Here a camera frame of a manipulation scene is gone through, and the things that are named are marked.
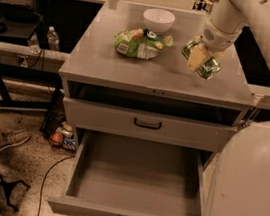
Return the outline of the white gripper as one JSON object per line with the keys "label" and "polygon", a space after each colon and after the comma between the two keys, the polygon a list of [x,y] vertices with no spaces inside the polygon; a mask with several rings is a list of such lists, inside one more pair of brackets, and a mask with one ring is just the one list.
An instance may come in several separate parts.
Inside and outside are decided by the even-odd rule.
{"label": "white gripper", "polygon": [[210,52],[220,52],[231,47],[240,36],[241,31],[226,33],[215,27],[210,18],[205,22],[201,39],[203,43],[196,44],[189,54],[187,64],[191,71],[196,71],[212,55]]}

